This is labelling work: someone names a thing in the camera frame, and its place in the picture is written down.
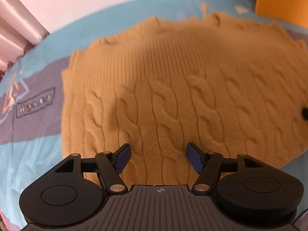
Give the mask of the orange headboard panel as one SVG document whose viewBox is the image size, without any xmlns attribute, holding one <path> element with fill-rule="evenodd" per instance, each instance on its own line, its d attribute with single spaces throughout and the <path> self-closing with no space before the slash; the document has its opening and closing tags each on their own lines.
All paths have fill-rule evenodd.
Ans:
<svg viewBox="0 0 308 231">
<path fill-rule="evenodd" d="M 307 0 L 256 0 L 255 14 L 307 27 Z"/>
</svg>

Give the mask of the pale pink curtain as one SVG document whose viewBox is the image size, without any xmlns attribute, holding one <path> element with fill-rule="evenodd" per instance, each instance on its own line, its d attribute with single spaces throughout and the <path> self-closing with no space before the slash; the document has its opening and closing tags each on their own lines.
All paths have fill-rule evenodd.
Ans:
<svg viewBox="0 0 308 231">
<path fill-rule="evenodd" d="M 1 0 L 1 74 L 48 34 L 20 0 Z"/>
</svg>

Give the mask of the blue grey printed bedsheet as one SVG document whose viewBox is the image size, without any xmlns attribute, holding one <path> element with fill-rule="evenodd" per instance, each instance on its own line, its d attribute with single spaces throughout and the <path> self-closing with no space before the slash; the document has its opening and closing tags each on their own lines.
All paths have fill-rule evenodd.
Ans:
<svg viewBox="0 0 308 231">
<path fill-rule="evenodd" d="M 19 228 L 26 221 L 21 193 L 65 158 L 62 152 L 62 71 L 74 51 L 155 17 L 178 22 L 224 13 L 277 23 L 307 46 L 307 29 L 255 15 L 251 0 L 135 0 L 84 17 L 49 35 L 15 64 L 1 82 L 1 212 Z M 307 185 L 307 151 L 278 169 Z"/>
</svg>

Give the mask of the mustard cable-knit sweater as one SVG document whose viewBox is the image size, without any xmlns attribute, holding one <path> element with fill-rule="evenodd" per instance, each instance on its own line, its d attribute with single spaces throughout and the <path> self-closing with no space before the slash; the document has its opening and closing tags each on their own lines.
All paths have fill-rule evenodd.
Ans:
<svg viewBox="0 0 308 231">
<path fill-rule="evenodd" d="M 150 17 L 74 51 L 62 80 L 63 155 L 129 143 L 127 185 L 193 184 L 189 143 L 276 168 L 307 151 L 307 46 L 275 22 Z"/>
</svg>

